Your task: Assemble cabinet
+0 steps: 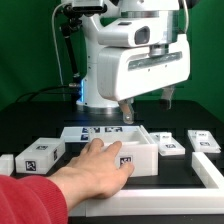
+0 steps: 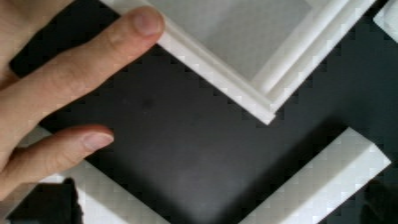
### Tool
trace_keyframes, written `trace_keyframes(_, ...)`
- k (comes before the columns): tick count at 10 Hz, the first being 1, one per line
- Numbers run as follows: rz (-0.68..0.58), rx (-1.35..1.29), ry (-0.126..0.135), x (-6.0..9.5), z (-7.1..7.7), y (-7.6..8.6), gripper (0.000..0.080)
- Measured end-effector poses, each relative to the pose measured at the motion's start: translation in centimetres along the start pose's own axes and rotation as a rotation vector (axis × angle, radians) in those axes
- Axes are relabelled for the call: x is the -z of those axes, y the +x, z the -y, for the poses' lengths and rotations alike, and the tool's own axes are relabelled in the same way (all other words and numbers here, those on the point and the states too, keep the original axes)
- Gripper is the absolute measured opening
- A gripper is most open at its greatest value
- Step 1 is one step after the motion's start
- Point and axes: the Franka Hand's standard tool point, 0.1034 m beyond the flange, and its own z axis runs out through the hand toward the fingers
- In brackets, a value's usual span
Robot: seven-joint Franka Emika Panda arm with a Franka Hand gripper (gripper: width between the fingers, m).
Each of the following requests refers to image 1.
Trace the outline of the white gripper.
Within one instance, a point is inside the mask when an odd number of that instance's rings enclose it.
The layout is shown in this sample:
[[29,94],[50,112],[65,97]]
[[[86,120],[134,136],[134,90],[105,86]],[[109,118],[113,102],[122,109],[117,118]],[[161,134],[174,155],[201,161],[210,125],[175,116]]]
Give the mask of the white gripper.
[[98,56],[97,88],[103,98],[120,101],[123,121],[132,124],[133,99],[128,98],[164,87],[159,103],[162,109],[169,110],[175,91],[173,84],[187,80],[189,73],[190,50],[186,37],[179,37],[171,44],[168,54],[156,57],[149,56],[148,47],[106,47]]

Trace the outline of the red sleeved forearm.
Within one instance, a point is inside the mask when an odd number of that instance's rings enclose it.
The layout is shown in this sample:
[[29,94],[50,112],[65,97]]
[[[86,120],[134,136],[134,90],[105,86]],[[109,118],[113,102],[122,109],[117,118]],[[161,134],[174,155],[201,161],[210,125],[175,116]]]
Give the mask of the red sleeved forearm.
[[61,190],[49,179],[0,175],[0,224],[67,224]]

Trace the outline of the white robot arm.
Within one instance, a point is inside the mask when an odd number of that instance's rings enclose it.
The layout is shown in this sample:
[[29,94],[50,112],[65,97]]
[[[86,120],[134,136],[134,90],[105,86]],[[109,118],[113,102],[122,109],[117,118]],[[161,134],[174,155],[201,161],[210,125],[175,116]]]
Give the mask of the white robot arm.
[[96,114],[121,112],[134,122],[136,96],[162,91],[160,105],[168,110],[177,83],[188,79],[190,49],[179,12],[188,0],[87,0],[104,13],[82,17],[87,74],[78,107]]

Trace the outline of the bare human hand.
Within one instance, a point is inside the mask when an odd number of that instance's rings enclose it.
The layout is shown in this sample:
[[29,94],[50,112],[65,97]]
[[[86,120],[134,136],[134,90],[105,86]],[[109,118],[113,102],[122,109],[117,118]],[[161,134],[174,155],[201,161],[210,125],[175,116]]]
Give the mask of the bare human hand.
[[120,141],[103,150],[101,139],[88,143],[78,157],[49,177],[62,192],[67,209],[72,210],[90,199],[105,199],[123,188],[134,171],[134,165],[126,162],[119,168],[115,157],[121,149]]

